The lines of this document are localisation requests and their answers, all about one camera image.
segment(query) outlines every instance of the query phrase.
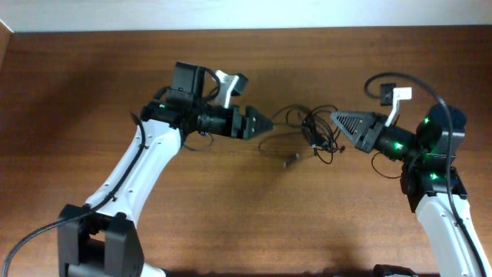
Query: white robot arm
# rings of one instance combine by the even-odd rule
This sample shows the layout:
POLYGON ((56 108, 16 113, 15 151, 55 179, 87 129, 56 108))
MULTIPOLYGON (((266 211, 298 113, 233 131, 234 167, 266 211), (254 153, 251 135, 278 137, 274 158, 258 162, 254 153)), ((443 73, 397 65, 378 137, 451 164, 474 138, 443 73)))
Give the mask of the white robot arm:
POLYGON ((85 220, 58 228, 61 277, 165 276, 163 270, 144 263, 136 232, 141 210, 188 134, 250 139, 273 128, 273 123, 251 106, 246 107, 245 115, 239 113, 237 106, 230 107, 231 96, 240 95, 246 82, 242 74, 213 73, 201 66, 176 64, 172 87, 160 90, 143 108, 141 125, 109 178, 83 207, 67 205, 62 210, 60 219, 71 219, 112 195, 111 201, 85 220), (217 88, 215 94, 212 91, 202 97, 206 72, 214 77, 217 88), (105 233, 104 242, 89 235, 98 232, 105 233))
MULTIPOLYGON (((386 72, 369 78, 364 87, 373 98, 367 87, 380 77, 399 77, 415 82, 440 104, 430 109, 414 134, 394 125, 393 120, 399 100, 411 98, 411 88, 382 84, 381 105, 391 103, 393 98, 389 118, 375 112, 332 112, 332 122, 356 149, 366 153, 376 149, 389 159, 404 163, 400 178, 402 192, 407 195, 411 211, 416 213, 427 233, 441 276, 492 276, 490 263, 471 222, 467 191, 457 170, 450 166, 465 136, 466 116, 457 108, 446 105, 428 85, 402 73, 386 72)), ((402 274, 390 269, 378 272, 377 276, 391 275, 402 274)))

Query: black cable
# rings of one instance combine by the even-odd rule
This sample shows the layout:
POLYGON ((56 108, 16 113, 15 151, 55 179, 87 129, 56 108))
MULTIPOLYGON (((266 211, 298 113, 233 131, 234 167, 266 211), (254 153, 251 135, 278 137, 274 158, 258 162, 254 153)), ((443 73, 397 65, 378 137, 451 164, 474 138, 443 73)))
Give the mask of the black cable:
POLYGON ((380 73, 377 75, 374 75, 370 77, 364 84, 364 91, 365 93, 371 97, 371 98, 378 98, 376 95, 373 95, 371 92, 369 92, 368 87, 369 84, 371 84, 374 80, 378 78, 383 78, 383 77, 398 77, 398 78, 404 78, 406 80, 412 81, 413 83, 417 84, 421 88, 423 88, 427 93, 432 95, 434 99, 439 103, 441 108, 444 111, 444 114, 446 115, 446 121, 448 124, 448 133, 449 133, 449 139, 447 140, 447 151, 446 151, 446 191, 447 191, 447 198, 450 203, 451 211, 453 212, 453 216, 456 219, 457 224, 460 226, 461 231, 463 232, 465 239, 468 242, 468 245, 471 248, 471 251, 473 252, 475 259, 477 260, 478 267, 480 269, 480 273, 483 277, 487 277, 485 273, 485 267, 484 263, 482 262, 482 259, 480 258, 480 254, 478 253, 477 247, 475 246, 473 240, 471 239, 470 233, 467 230, 467 227, 463 223, 463 219, 458 215, 458 212, 456 210, 456 205, 454 204, 453 200, 453 195, 451 193, 451 156, 452 156, 452 144, 453 144, 453 120, 451 118, 451 114, 449 112, 449 109, 447 108, 446 102, 434 91, 433 88, 431 88, 428 84, 423 82, 417 77, 414 77, 412 75, 404 74, 404 73, 398 73, 398 72, 384 72, 380 73))
POLYGON ((215 86, 215 88, 213 88, 210 93, 205 96, 204 98, 202 98, 201 100, 203 102, 209 102, 211 100, 214 100, 218 93, 221 91, 221 80, 217 77, 217 75, 215 74, 215 72, 209 68, 205 68, 205 71, 210 74, 210 76, 212 76, 212 78, 215 80, 215 82, 217 83, 217 85, 215 86))
POLYGON ((414 167, 415 165, 415 162, 424 154, 427 154, 429 151, 427 149, 422 149, 420 150, 417 155, 411 160, 411 162, 408 164, 408 167, 407 167, 407 172, 410 174, 411 171, 412 171, 412 168, 414 167))
POLYGON ((95 213, 96 211, 98 211, 100 208, 102 208, 104 205, 106 205, 109 201, 111 201, 111 199, 113 199, 116 192, 118 192, 121 185, 123 185, 123 182, 126 180, 128 175, 130 174, 130 171, 133 169, 133 166, 138 161, 138 158, 140 157, 140 155, 142 154, 142 152, 144 151, 144 148, 145 148, 144 126, 142 125, 141 120, 135 114, 132 113, 131 118, 133 119, 135 124, 138 125, 138 127, 140 128, 141 137, 142 137, 141 144, 140 144, 140 147, 139 147, 137 153, 135 154, 135 157, 131 160, 130 165, 128 165, 128 167, 126 168, 125 172, 121 176, 121 178, 118 181, 118 183, 116 184, 116 186, 105 196, 105 198, 102 200, 101 203, 99 203, 96 206, 94 206, 93 208, 89 209, 86 213, 72 217, 72 218, 69 218, 69 219, 62 219, 62 220, 58 220, 57 222, 50 223, 48 225, 45 225, 45 226, 31 232, 29 235, 27 235, 26 237, 21 239, 14 246, 14 248, 12 248, 12 250, 8 253, 7 257, 5 258, 5 262, 4 262, 3 267, 2 267, 2 277, 8 276, 8 268, 10 267, 12 259, 14 258, 15 254, 18 252, 18 250, 22 246, 24 246, 28 241, 30 241, 34 237, 41 235, 42 233, 47 232, 51 229, 60 227, 60 226, 65 225, 69 222, 74 222, 74 221, 78 221, 80 219, 86 218, 86 217, 92 215, 93 213, 95 213))
POLYGON ((400 174, 400 175, 398 175, 398 176, 387 176, 387 175, 385 175, 385 174, 383 174, 383 173, 379 172, 379 171, 376 169, 376 167, 374 166, 374 159, 375 159, 375 158, 376 158, 376 156, 377 156, 377 155, 379 155, 379 154, 381 154, 381 152, 378 152, 378 153, 374 154, 374 156, 372 156, 372 159, 371 159, 371 166, 372 166, 372 169, 374 169, 374 171, 375 171, 377 174, 379 174, 379 175, 381 175, 381 176, 385 177, 386 179, 399 179, 399 178, 401 177, 401 174, 400 174))
POLYGON ((201 148, 201 149, 194 149, 194 148, 192 148, 192 147, 190 147, 190 146, 188 146, 188 145, 186 145, 186 144, 183 144, 183 148, 184 148, 184 149, 187 149, 187 150, 189 150, 189 151, 193 151, 193 152, 200 152, 200 151, 205 151, 205 150, 209 149, 209 148, 210 148, 210 147, 212 147, 212 145, 214 144, 214 142, 215 142, 215 138, 214 138, 214 136, 213 136, 212 134, 210 134, 210 133, 209 133, 208 135, 210 136, 210 143, 209 143, 207 146, 205 146, 204 148, 201 148))
POLYGON ((165 86, 164 88, 159 89, 159 90, 155 93, 155 95, 154 95, 154 99, 155 99, 155 100, 161 100, 162 96, 163 96, 164 94, 166 94, 166 92, 168 92, 168 89, 170 89, 170 88, 171 88, 171 87, 165 86))
POLYGON ((309 146, 312 147, 314 156, 317 156, 325 164, 331 164, 333 162, 333 154, 335 152, 343 152, 345 150, 345 146, 341 146, 339 148, 337 143, 341 130, 338 127, 332 129, 330 124, 321 117, 321 114, 326 113, 329 118, 332 109, 334 111, 338 110, 334 105, 320 105, 316 108, 309 109, 306 106, 294 104, 281 108, 270 117, 270 120, 274 121, 277 116, 279 116, 282 112, 285 112, 284 121, 275 122, 274 125, 287 125, 291 128, 300 129, 300 132, 288 132, 280 135, 269 136, 258 144, 258 151, 264 154, 264 150, 262 150, 261 146, 266 141, 271 139, 302 134, 309 146), (294 123, 291 121, 292 114, 297 116, 299 122, 294 123), (330 154, 330 160, 327 161, 323 159, 323 157, 320 156, 320 152, 330 154))

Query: wooden table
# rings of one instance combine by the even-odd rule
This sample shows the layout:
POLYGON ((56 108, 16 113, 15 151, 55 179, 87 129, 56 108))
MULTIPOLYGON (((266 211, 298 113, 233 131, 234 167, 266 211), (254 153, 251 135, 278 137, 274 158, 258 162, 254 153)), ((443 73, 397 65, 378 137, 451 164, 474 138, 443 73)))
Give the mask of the wooden table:
MULTIPOLYGON (((135 133, 128 113, 171 84, 176 61, 244 73, 247 91, 234 103, 266 115, 292 103, 389 113, 364 96, 364 81, 389 70, 421 77, 468 117, 454 164, 492 259, 490 27, 14 34, 0 74, 2 258, 103 183, 135 133)), ((433 104, 416 88, 399 125, 415 130, 433 104)), ((305 159, 284 170, 258 153, 258 141, 218 138, 209 151, 179 152, 138 224, 147 262, 199 272, 339 272, 377 263, 437 271, 398 180, 377 175, 370 155, 343 137, 348 149, 332 165, 305 159)), ((278 147, 309 154, 302 140, 278 147)), ((376 165, 400 173, 399 162, 376 165)), ((11 276, 56 275, 55 238, 49 232, 24 247, 11 276)))

